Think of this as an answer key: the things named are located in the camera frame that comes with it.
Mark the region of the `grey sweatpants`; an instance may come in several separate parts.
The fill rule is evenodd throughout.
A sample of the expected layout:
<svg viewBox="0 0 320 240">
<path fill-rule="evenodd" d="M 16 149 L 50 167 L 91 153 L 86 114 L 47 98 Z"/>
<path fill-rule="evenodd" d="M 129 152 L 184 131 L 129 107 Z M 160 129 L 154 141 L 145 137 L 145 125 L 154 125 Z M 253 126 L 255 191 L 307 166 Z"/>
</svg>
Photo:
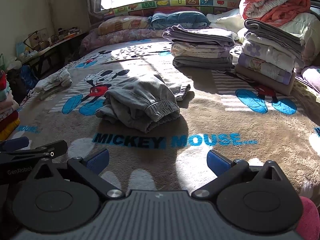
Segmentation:
<svg viewBox="0 0 320 240">
<path fill-rule="evenodd" d="M 95 115 L 112 124 L 148 133 L 155 127 L 180 117 L 178 102 L 190 90 L 190 82 L 163 79 L 156 71 L 110 74 L 103 106 Z"/>
</svg>

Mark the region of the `stack of colourful clothes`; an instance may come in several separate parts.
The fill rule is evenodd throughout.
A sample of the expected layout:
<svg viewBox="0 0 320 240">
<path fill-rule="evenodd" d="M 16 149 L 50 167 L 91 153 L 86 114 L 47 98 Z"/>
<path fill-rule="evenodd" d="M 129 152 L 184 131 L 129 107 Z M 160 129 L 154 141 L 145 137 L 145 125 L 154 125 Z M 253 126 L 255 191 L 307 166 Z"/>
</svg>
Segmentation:
<svg viewBox="0 0 320 240">
<path fill-rule="evenodd" d="M 14 100 L 7 76 L 1 70 L 1 101 L 0 101 L 0 140 L 5 141 L 20 125 L 18 116 L 19 104 Z"/>
</svg>

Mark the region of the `Mickey Mouse brown blanket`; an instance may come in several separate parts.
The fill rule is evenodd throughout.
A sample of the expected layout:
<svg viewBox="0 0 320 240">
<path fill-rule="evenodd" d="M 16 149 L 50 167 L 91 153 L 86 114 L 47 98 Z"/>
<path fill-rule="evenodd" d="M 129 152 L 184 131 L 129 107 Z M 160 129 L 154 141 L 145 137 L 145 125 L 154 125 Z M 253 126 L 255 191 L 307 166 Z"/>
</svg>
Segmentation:
<svg viewBox="0 0 320 240">
<path fill-rule="evenodd" d="M 248 84 L 238 74 L 176 69 L 163 39 L 103 46 L 67 64 L 71 87 L 46 99 L 31 92 L 21 104 L 12 138 L 29 147 L 65 140 L 58 158 L 86 157 L 103 148 L 110 163 L 101 177 L 123 191 L 194 191 L 215 179 L 207 153 L 261 166 L 274 160 L 301 196 L 319 200 L 319 104 L 303 86 L 291 94 Z M 117 70 L 158 72 L 178 91 L 180 116 L 143 133 L 95 115 Z"/>
</svg>

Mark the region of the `white folded garment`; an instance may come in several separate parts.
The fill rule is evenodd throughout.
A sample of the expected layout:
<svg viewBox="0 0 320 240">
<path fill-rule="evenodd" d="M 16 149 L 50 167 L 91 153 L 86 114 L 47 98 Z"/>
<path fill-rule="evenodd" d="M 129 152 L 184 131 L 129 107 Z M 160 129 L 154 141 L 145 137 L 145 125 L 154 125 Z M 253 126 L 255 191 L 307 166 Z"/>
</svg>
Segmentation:
<svg viewBox="0 0 320 240">
<path fill-rule="evenodd" d="M 40 80 L 34 90 L 39 93 L 39 99 L 44 100 L 54 93 L 69 88 L 72 83 L 69 71 L 64 68 Z"/>
</svg>

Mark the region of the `cluttered dark side table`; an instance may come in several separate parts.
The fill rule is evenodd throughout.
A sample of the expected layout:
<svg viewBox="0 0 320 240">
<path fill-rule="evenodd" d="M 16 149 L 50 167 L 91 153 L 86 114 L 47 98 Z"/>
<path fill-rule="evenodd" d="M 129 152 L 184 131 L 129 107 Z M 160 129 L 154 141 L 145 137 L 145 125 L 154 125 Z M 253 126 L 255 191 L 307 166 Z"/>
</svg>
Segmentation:
<svg viewBox="0 0 320 240">
<path fill-rule="evenodd" d="M 63 68 L 67 63 L 79 58 L 81 41 L 88 34 L 89 31 L 72 34 L 70 38 L 36 52 L 31 57 L 22 59 L 22 65 L 28 65 L 39 80 L 47 77 Z"/>
</svg>

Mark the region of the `brown folded cloth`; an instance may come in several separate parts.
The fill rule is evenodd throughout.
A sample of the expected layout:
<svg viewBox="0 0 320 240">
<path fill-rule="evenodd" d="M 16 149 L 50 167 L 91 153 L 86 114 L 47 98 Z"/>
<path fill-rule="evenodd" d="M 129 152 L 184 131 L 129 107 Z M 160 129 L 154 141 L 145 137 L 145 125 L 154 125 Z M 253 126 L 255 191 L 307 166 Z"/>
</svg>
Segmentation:
<svg viewBox="0 0 320 240">
<path fill-rule="evenodd" d="M 265 85 L 265 86 L 273 89 L 274 91 L 276 91 L 280 94 L 283 94 L 283 95 L 287 95 L 287 96 L 290 95 L 291 90 L 293 89 L 293 84 L 294 84 L 295 77 L 296 77 L 296 74 L 292 73 L 289 84 L 285 85 L 285 84 L 280 83 L 278 81 L 275 81 L 267 76 L 264 76 L 263 74 L 260 74 L 259 72 L 255 72 L 253 70 L 245 68 L 239 64 L 237 64 L 235 66 L 234 70 L 237 73 L 239 73 L 249 79 L 257 81 L 258 83 Z"/>
</svg>

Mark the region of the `pink fuzzy sleeve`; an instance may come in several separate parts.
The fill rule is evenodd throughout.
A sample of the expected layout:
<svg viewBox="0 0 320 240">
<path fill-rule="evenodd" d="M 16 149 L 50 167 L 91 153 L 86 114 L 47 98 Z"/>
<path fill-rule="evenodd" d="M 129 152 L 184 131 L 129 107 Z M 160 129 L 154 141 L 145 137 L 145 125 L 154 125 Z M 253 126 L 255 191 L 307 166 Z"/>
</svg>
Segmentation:
<svg viewBox="0 0 320 240">
<path fill-rule="evenodd" d="M 319 212 L 316 205 L 309 198 L 300 197 L 303 204 L 303 214 L 298 222 L 296 232 L 304 240 L 319 239 Z"/>
</svg>

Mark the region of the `lilac patterned folded sheet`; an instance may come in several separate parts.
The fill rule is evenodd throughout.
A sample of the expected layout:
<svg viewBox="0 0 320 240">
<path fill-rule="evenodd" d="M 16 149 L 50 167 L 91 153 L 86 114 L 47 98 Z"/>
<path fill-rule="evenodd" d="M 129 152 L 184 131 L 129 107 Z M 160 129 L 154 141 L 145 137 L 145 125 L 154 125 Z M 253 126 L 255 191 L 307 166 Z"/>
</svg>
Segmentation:
<svg viewBox="0 0 320 240">
<path fill-rule="evenodd" d="M 245 68 L 263 74 L 264 76 L 284 85 L 288 85 L 290 83 L 292 72 L 287 72 L 261 59 L 241 53 L 238 63 Z"/>
</svg>

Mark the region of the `pink floral quilt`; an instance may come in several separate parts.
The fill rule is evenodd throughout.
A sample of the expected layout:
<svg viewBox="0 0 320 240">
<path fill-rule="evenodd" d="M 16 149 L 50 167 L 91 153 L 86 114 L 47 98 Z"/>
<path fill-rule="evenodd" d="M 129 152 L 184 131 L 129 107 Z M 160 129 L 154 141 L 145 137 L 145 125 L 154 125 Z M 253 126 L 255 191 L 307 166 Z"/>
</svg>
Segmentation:
<svg viewBox="0 0 320 240">
<path fill-rule="evenodd" d="M 96 28 L 91 30 L 81 41 L 79 54 L 84 56 L 97 48 L 111 44 L 139 41 L 148 38 L 161 38 L 163 32 L 163 29 L 125 29 L 114 33 L 99 35 L 98 29 Z"/>
</svg>

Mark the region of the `white purple flower folded sheet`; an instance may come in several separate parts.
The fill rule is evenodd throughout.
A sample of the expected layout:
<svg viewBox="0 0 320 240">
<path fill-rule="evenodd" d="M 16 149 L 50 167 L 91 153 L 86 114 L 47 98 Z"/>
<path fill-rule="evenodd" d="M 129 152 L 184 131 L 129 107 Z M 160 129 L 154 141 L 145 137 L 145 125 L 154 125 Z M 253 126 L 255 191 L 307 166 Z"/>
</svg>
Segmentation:
<svg viewBox="0 0 320 240">
<path fill-rule="evenodd" d="M 263 60 L 287 72 L 305 67 L 305 63 L 290 49 L 254 33 L 245 35 L 242 50 L 247 56 Z"/>
</svg>

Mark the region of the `cream patterned folded sheet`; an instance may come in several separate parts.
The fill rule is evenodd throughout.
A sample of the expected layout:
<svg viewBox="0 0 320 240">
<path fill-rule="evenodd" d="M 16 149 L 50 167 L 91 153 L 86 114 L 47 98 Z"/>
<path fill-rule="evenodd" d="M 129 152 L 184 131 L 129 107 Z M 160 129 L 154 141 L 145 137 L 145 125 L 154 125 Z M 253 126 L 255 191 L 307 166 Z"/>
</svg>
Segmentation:
<svg viewBox="0 0 320 240">
<path fill-rule="evenodd" d="M 188 56 L 188 57 L 217 59 L 221 57 L 228 57 L 229 52 L 230 52 L 229 47 L 220 47 L 220 46 L 211 45 L 211 44 L 174 42 L 171 46 L 171 54 L 174 57 Z"/>
</svg>

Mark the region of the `yellow orange cartoon pillow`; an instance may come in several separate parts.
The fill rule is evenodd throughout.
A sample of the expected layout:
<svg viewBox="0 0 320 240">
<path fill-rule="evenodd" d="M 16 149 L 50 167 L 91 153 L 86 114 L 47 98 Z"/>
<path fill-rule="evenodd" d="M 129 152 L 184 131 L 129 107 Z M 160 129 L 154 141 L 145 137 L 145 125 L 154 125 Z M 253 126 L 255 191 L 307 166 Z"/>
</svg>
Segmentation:
<svg viewBox="0 0 320 240">
<path fill-rule="evenodd" d="M 97 32 L 99 35 L 106 35 L 127 29 L 148 29 L 150 22 L 151 20 L 148 17 L 117 16 L 101 23 Z"/>
</svg>

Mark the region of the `grey striped folded cloth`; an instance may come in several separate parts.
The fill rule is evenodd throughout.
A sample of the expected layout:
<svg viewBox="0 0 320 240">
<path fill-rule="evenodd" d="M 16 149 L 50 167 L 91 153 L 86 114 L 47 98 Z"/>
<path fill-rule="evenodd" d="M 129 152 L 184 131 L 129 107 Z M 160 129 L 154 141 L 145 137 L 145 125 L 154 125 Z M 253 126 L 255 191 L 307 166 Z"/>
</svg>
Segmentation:
<svg viewBox="0 0 320 240">
<path fill-rule="evenodd" d="M 304 45 L 302 45 L 301 39 L 299 37 L 293 36 L 292 34 L 270 24 L 254 19 L 246 19 L 244 21 L 244 26 L 250 33 L 254 33 L 259 37 L 263 37 L 270 41 L 276 42 L 283 48 L 290 51 L 293 55 L 295 55 L 296 58 L 302 60 Z"/>
</svg>

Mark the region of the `blue folded quilt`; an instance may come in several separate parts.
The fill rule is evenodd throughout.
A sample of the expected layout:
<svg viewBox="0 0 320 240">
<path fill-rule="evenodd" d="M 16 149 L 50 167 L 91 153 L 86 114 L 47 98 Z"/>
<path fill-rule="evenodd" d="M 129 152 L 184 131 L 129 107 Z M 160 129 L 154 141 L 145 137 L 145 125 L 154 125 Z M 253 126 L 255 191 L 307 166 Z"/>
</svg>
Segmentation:
<svg viewBox="0 0 320 240">
<path fill-rule="evenodd" d="M 185 29 L 203 29 L 210 25 L 210 21 L 198 11 L 178 11 L 169 14 L 157 12 L 152 16 L 150 27 L 166 29 L 178 24 Z"/>
</svg>

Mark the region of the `colourful alphabet foam mat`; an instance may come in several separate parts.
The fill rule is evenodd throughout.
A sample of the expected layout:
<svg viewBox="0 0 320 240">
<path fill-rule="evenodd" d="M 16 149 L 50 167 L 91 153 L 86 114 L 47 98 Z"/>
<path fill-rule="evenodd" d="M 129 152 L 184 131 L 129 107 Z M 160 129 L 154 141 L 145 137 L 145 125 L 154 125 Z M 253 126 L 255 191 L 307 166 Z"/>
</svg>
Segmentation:
<svg viewBox="0 0 320 240">
<path fill-rule="evenodd" d="M 236 9 L 239 2 L 227 0 L 153 0 L 138 2 L 101 11 L 103 18 L 117 16 L 152 16 L 156 11 L 175 12 L 178 9 L 200 11 L 203 14 L 220 14 Z"/>
</svg>

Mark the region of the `orange white rolled quilt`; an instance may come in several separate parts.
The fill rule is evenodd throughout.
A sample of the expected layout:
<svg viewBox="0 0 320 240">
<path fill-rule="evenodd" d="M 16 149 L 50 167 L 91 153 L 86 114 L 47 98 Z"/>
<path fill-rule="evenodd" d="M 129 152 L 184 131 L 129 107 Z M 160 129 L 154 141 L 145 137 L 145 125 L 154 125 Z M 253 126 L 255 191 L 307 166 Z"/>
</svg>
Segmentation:
<svg viewBox="0 0 320 240">
<path fill-rule="evenodd" d="M 250 18 L 279 27 L 310 7 L 310 0 L 241 0 L 239 12 L 244 20 Z"/>
</svg>

